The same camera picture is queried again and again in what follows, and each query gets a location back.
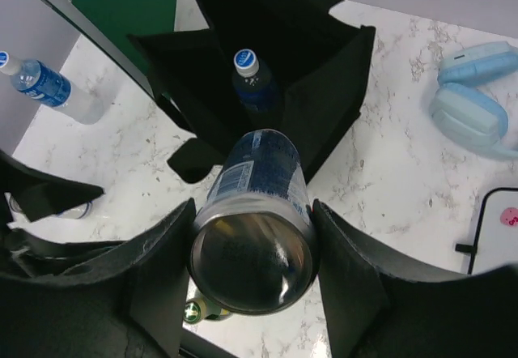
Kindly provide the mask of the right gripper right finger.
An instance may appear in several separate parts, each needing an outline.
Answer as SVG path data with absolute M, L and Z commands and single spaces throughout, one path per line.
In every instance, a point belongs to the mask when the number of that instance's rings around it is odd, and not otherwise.
M 514 357 L 517 268 L 463 275 L 407 256 L 313 203 L 334 357 Z

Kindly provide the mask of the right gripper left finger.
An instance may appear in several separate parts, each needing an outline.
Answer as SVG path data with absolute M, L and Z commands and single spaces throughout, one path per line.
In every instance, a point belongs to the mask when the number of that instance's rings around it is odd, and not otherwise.
M 1 238 L 4 357 L 175 357 L 187 290 L 193 200 L 128 241 L 63 244 L 21 229 Z

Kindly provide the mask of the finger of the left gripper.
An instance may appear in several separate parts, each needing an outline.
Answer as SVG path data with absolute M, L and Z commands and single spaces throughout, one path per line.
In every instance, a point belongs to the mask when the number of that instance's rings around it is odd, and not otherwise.
M 104 195 L 98 185 L 67 180 L 29 168 L 1 151 L 1 192 L 12 195 L 25 212 L 49 214 Z

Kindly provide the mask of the Red Bull can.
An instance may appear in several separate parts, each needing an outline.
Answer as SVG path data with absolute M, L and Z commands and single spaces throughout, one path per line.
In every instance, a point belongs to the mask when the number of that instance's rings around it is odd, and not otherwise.
M 47 218 L 47 217 L 54 217 L 54 218 L 61 218 L 61 219 L 82 219 L 88 216 L 91 213 L 91 210 L 93 208 L 92 202 L 86 202 L 84 204 L 81 204 L 76 207 L 72 207 L 67 210 L 59 211 L 59 212 L 53 212 L 48 213 L 46 210 L 43 212 L 38 212 L 35 214 L 33 211 L 31 213 L 25 212 L 23 208 L 16 202 L 15 198 L 10 195 L 8 198 L 8 203 L 10 209 L 19 214 L 22 215 L 25 220 L 30 222 L 35 222 L 39 219 Z
M 319 261 L 295 145 L 277 130 L 245 134 L 193 222 L 194 283 L 233 313 L 277 313 L 304 295 Z

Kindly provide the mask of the blue label water bottle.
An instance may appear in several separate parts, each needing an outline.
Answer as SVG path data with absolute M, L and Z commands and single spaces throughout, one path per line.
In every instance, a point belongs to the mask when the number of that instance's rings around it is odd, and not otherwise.
M 271 69 L 251 49 L 240 49 L 233 57 L 232 86 L 240 103 L 253 114 L 273 113 L 282 97 Z

